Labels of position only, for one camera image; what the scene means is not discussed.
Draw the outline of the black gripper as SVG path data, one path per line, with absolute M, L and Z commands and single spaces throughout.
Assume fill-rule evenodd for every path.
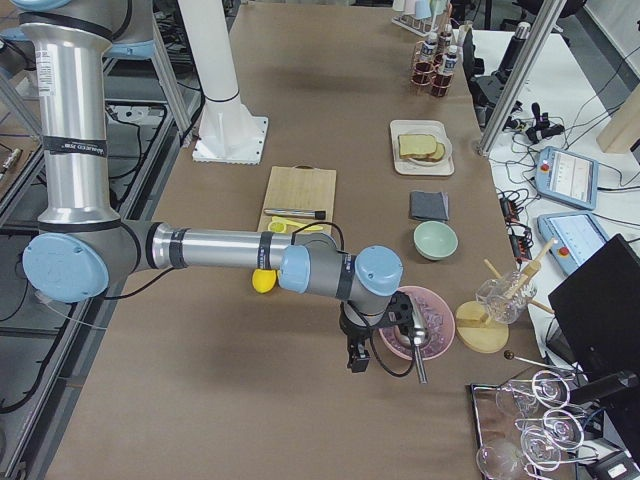
M 370 354 L 364 344 L 374 330 L 413 324 L 411 300 L 400 291 L 388 299 L 381 313 L 366 315 L 351 301 L 343 302 L 340 309 L 339 325 L 347 338 L 347 368 L 352 373 L 364 373 L 367 370 Z

